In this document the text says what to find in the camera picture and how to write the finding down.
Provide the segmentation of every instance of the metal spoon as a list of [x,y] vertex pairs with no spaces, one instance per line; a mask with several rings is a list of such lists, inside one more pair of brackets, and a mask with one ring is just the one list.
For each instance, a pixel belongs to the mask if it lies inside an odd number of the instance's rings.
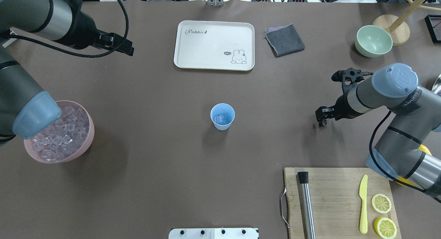
[[435,94],[441,95],[441,74],[438,76],[437,80],[433,84],[432,91]]

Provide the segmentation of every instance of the brown table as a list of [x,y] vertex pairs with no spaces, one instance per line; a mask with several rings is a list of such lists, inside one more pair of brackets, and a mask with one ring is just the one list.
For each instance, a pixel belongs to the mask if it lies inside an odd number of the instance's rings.
[[[83,59],[24,41],[8,48],[55,100],[82,104],[96,134],[82,157],[63,164],[33,160],[19,138],[1,148],[0,237],[159,239],[172,228],[224,226],[286,238],[279,210],[283,168],[364,167],[373,128],[386,114],[381,108],[318,128],[315,110],[341,95],[331,74],[402,62],[425,87],[439,75],[441,48],[425,27],[428,11],[410,16],[410,40],[385,56],[366,58],[354,48],[360,27],[381,14],[399,16],[405,4],[124,4],[133,57]],[[123,34],[117,3],[85,3],[83,11],[99,29]],[[255,67],[177,68],[173,52],[183,20],[251,23]],[[290,23],[306,49],[275,58],[264,30]],[[236,110],[223,132],[209,118],[219,102]],[[440,140],[432,133],[424,144],[439,155]],[[403,238],[439,238],[441,206],[410,188],[391,187]]]

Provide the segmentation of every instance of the black muddler tip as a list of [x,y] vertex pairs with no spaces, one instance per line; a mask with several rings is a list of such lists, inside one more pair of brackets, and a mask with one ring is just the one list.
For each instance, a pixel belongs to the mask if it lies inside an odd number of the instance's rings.
[[298,172],[297,175],[301,184],[308,184],[308,172]]

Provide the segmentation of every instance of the green bowl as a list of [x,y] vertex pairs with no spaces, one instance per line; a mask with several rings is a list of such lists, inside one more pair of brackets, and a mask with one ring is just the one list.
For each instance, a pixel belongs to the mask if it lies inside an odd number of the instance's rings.
[[392,49],[392,38],[386,30],[366,25],[357,32],[356,48],[366,57],[379,57]]

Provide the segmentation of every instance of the wooden cutting board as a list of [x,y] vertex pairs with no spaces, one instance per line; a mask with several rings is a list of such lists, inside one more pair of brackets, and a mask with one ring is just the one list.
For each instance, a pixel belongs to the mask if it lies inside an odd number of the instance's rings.
[[[380,239],[374,229],[377,217],[388,217],[397,226],[397,237],[401,239],[400,227],[388,179],[369,168],[303,168],[286,167],[285,187],[288,199],[288,222],[290,239],[304,239],[304,226],[299,201],[297,172],[309,172],[309,187],[314,215],[315,233],[319,239]],[[367,182],[367,234],[359,231],[361,199],[358,195],[361,179],[368,175]],[[389,197],[392,209],[388,214],[376,212],[370,200],[382,193]]]

